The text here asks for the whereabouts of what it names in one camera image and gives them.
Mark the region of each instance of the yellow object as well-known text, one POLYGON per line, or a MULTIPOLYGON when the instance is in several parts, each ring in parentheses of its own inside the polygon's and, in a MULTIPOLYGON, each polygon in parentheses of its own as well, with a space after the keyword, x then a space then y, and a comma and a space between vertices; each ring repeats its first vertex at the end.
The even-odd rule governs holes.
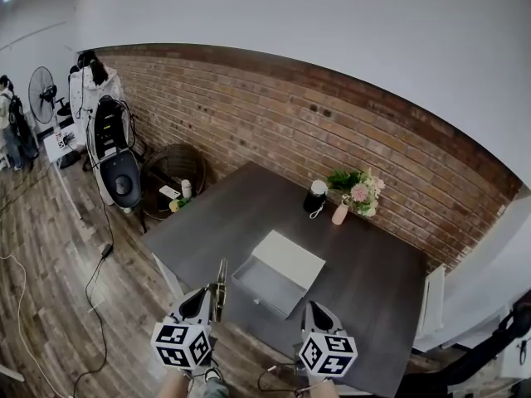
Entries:
POLYGON ((177 212, 179 210, 179 200, 173 199, 171 202, 169 202, 169 210, 171 212, 177 212))

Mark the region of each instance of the white cable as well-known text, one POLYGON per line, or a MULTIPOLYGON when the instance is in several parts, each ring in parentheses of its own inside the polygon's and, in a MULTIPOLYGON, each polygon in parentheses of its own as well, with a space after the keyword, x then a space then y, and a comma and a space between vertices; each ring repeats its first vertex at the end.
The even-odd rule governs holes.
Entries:
POLYGON ((44 377, 44 379, 46 380, 46 382, 48 383, 48 385, 50 386, 51 390, 54 391, 54 393, 59 396, 60 398, 65 398, 63 395, 61 395, 59 392, 56 391, 56 388, 53 387, 53 385, 50 383, 50 381, 48 380, 48 378, 46 377, 46 375, 44 374, 44 371, 42 371, 41 369, 41 366, 39 364, 39 362, 37 361, 37 359, 33 356, 33 354, 30 352, 30 349, 27 347, 27 344, 26 344, 26 341, 24 340, 24 336, 22 335, 22 330, 21 330, 21 327, 20 327, 20 305, 22 303, 22 298, 24 297, 24 292, 26 292, 26 269, 24 268, 24 265, 22 265, 21 263, 19 263, 17 261, 17 258, 15 258, 13 255, 9 255, 9 256, 0 256, 0 260, 8 260, 9 258, 13 258, 15 260, 15 262, 20 265, 20 267, 22 268, 22 271, 24 272, 24 285, 22 286, 22 295, 20 295, 20 298, 18 299, 18 310, 17 310, 17 322, 18 322, 18 334, 22 340, 22 344, 24 345, 24 347, 26 348, 26 351, 27 353, 30 355, 30 357, 32 358, 32 360, 35 362, 35 364, 37 364, 37 367, 39 368, 39 371, 41 372, 42 376, 44 377))

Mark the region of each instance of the white lid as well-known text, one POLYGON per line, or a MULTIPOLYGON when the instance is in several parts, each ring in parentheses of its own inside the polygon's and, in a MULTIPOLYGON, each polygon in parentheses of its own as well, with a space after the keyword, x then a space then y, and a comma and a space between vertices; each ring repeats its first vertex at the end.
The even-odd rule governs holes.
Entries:
POLYGON ((311 191, 316 195, 324 195, 328 190, 328 186, 322 180, 315 180, 312 183, 311 191))

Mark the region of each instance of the dark wooden table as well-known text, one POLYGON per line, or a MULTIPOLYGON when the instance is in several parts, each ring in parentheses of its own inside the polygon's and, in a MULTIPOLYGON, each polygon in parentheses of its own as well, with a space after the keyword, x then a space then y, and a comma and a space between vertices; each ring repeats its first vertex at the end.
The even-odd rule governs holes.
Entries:
POLYGON ((394 396, 406 369, 421 310, 422 252, 349 214, 341 226, 330 220, 328 202, 310 220, 306 190, 248 163, 210 187, 145 237, 149 249, 191 288, 217 277, 228 258, 225 321, 234 322, 286 356, 301 342, 306 299, 334 312, 354 337, 358 359, 342 383, 379 396, 394 396), (305 299, 282 320, 232 283, 231 275, 271 231, 276 230, 326 261, 305 299))

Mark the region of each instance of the shoe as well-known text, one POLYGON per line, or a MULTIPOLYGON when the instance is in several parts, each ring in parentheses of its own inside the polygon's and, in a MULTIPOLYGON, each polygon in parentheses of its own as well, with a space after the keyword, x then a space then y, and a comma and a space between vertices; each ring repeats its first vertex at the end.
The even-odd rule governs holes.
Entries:
POLYGON ((205 371, 205 382, 210 381, 211 379, 223 381, 222 373, 215 367, 209 368, 207 371, 205 371))

